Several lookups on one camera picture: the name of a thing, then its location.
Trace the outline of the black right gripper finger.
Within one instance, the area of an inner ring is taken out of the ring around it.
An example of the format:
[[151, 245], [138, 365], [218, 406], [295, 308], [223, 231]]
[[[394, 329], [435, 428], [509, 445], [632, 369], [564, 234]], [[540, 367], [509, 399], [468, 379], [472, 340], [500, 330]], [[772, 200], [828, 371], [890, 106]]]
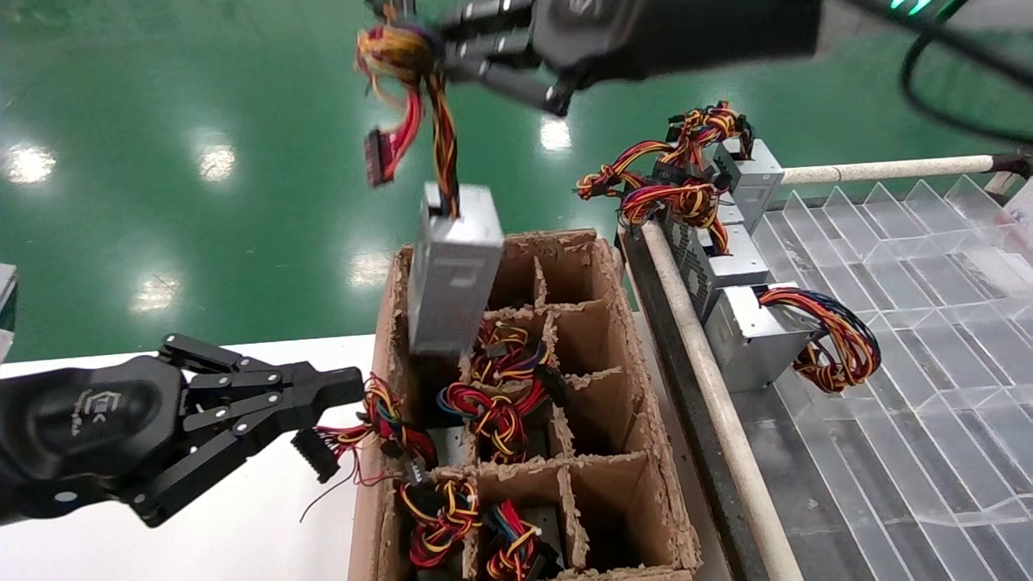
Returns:
[[460, 43], [479, 36], [516, 37], [531, 44], [535, 1], [472, 1], [458, 5], [440, 18], [440, 38]]
[[507, 54], [458, 48], [444, 56], [443, 73], [453, 82], [474, 82], [495, 95], [561, 118], [568, 114], [575, 92], [569, 73], [528, 51]]

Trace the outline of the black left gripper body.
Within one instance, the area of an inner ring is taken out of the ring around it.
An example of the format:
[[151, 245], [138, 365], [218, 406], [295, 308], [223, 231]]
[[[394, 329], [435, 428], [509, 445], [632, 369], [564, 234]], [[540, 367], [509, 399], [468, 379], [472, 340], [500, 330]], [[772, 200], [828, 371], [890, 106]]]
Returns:
[[169, 470], [186, 458], [180, 369], [139, 356], [97, 369], [2, 380], [2, 523], [129, 504], [163, 525], [193, 500]]

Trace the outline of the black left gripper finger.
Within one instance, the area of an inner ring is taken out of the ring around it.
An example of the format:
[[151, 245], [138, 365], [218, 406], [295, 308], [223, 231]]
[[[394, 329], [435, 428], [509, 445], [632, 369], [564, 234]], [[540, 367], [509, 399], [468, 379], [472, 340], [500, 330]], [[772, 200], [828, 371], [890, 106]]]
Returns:
[[214, 435], [166, 470], [123, 492], [121, 500], [148, 527], [164, 525], [284, 433], [295, 433], [291, 444], [324, 484], [339, 471], [339, 460], [317, 434], [318, 420], [325, 409], [362, 397], [362, 389], [283, 389], [221, 406], [214, 411]]
[[298, 387], [303, 401], [313, 392], [328, 406], [357, 402], [364, 394], [364, 376], [355, 367], [318, 371], [309, 362], [274, 365], [180, 333], [166, 337], [157, 359], [193, 373], [186, 383], [188, 406], [228, 405], [288, 387]]

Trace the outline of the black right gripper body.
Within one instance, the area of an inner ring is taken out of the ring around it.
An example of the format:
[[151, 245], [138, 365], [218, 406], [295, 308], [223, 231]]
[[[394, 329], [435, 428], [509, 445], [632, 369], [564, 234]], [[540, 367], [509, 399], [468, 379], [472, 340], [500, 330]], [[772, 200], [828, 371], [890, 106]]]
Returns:
[[532, 48], [578, 88], [812, 56], [819, 1], [537, 1]]

